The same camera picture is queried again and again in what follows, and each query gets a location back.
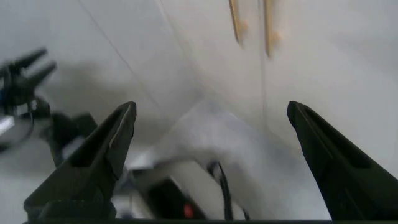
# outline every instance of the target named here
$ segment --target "white cabinet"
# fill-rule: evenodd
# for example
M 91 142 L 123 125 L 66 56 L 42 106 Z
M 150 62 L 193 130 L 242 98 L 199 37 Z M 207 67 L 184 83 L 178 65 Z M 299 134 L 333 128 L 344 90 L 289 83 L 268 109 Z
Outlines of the white cabinet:
M 294 149 L 289 101 L 313 108 L 398 175 L 398 1 L 275 0 L 280 40 L 264 50 L 264 2 L 238 1 L 248 32 L 236 43 L 228 1 L 162 1 L 206 92 Z

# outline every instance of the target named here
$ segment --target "white surface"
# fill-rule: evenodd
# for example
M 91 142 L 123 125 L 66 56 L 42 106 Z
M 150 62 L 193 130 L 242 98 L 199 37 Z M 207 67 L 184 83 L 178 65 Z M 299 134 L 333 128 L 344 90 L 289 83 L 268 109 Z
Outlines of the white surface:
M 231 194 L 252 219 L 330 219 L 304 157 L 203 100 L 131 167 L 164 159 L 221 161 Z
M 33 136 L 40 129 L 36 124 Z M 27 126 L 21 128 L 25 133 Z M 0 217 L 2 223 L 24 223 L 25 199 L 54 171 L 50 148 L 39 139 L 0 154 Z
M 281 40 L 266 59 L 266 124 L 299 148 L 290 100 L 314 109 L 398 177 L 398 1 L 274 1 Z
M 241 19 L 248 24 L 242 46 L 235 39 L 228 1 L 161 2 L 186 56 L 198 71 L 202 90 L 262 131 L 262 40 L 257 1 L 239 1 Z

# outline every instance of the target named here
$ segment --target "black cable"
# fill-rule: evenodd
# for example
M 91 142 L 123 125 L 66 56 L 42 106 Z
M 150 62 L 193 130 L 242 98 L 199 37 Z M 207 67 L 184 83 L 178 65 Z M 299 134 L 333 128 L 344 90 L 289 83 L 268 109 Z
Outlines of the black cable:
M 228 181 L 226 180 L 224 170 L 218 161 L 214 161 L 214 162 L 211 162 L 208 164 L 207 171 L 209 172 L 210 175 L 212 175 L 215 178 L 214 169 L 216 166 L 218 166 L 221 171 L 221 177 L 219 179 L 219 182 L 220 182 L 221 190 L 223 192 L 223 197 L 224 197 L 224 218 L 225 218 L 225 220 L 230 221 L 230 220 L 234 219 L 233 212 L 232 212 L 231 192 L 229 191 Z

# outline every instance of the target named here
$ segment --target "wooden handle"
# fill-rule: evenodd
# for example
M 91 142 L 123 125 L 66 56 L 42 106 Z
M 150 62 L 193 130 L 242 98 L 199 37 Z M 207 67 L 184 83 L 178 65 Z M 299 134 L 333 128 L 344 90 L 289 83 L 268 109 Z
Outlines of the wooden handle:
M 246 30 L 246 26 L 239 18 L 237 0 L 229 0 L 229 8 L 231 9 L 232 23 L 234 25 L 236 41 L 238 44 L 242 44 L 242 34 Z
M 264 0 L 264 23 L 266 28 L 266 52 L 272 57 L 274 44 L 279 40 L 279 35 L 272 29 L 272 0 Z

